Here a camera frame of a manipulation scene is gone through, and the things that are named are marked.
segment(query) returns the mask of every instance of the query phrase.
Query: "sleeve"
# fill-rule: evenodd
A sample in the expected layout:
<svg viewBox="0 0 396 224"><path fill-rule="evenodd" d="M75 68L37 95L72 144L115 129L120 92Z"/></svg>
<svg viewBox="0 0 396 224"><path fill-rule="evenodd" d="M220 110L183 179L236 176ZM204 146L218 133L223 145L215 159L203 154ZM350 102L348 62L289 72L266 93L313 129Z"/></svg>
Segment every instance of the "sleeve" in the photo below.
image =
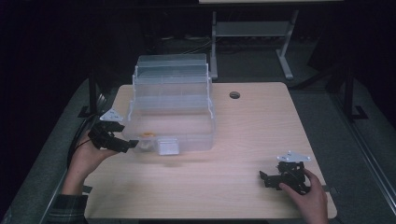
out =
<svg viewBox="0 0 396 224"><path fill-rule="evenodd" d="M84 212L87 201L88 195L58 195L49 213L47 223L85 223Z"/></svg>

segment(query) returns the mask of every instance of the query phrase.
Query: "finger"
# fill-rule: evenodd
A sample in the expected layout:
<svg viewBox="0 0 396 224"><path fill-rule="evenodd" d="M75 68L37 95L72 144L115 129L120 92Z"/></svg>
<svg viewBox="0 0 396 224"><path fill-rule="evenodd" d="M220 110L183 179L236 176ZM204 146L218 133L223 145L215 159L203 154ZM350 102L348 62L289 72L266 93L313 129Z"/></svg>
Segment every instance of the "finger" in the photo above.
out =
<svg viewBox="0 0 396 224"><path fill-rule="evenodd" d="M314 175L311 171L307 170L306 168L304 168L304 172L306 176L308 176L309 181L311 182L311 188L315 188L315 189L322 188L320 180L316 175Z"/></svg>
<svg viewBox="0 0 396 224"><path fill-rule="evenodd" d="M297 193L294 189L292 189L290 186L284 183L280 183L279 187L283 189L287 194L289 194L289 197L291 197L295 203L297 203L298 199L301 197L299 193Z"/></svg>

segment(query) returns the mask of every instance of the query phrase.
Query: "plastic storage box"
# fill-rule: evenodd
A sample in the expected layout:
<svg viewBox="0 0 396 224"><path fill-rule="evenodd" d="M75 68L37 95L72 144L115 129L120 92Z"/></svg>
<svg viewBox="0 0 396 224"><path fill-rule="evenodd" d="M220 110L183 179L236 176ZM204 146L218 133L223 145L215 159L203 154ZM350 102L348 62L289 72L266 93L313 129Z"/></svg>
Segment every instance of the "plastic storage box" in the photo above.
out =
<svg viewBox="0 0 396 224"><path fill-rule="evenodd" d="M135 151L175 155L213 146L216 119L205 54L140 56L125 139Z"/></svg>

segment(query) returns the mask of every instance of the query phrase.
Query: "hand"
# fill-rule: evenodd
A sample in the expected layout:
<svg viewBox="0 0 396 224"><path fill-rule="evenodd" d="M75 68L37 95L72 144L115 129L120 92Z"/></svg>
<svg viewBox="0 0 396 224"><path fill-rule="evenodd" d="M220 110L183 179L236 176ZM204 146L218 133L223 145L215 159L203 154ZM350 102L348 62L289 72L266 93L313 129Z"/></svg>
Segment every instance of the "hand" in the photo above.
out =
<svg viewBox="0 0 396 224"><path fill-rule="evenodd" d="M106 158L116 155L118 152L109 149L97 149L86 132L79 143L70 162L69 169L64 180L62 194L81 195L84 180Z"/></svg>
<svg viewBox="0 0 396 224"><path fill-rule="evenodd" d="M304 169L304 172L311 182L311 190L309 190L305 195L300 195L284 183L280 183L279 187L285 190L291 199L297 204L300 213L307 223L329 223L327 218L327 195L324 192L318 177L307 169Z"/></svg>

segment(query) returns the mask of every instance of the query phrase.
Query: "wooden table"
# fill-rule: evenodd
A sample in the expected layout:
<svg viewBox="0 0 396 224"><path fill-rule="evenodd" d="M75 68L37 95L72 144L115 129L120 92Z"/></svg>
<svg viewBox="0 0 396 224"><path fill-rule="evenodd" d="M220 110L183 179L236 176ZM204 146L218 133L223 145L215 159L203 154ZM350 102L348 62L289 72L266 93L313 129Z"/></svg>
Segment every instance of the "wooden table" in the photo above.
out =
<svg viewBox="0 0 396 224"><path fill-rule="evenodd" d="M239 99L232 99L238 91ZM262 170L277 175L276 156L288 150L325 181L289 91L283 83L214 83L215 143L208 151L177 156L134 153L105 160L85 184L92 186L88 218L295 218L282 190L268 189ZM119 89L113 108L126 113L132 86ZM329 218L336 208L329 198Z"/></svg>

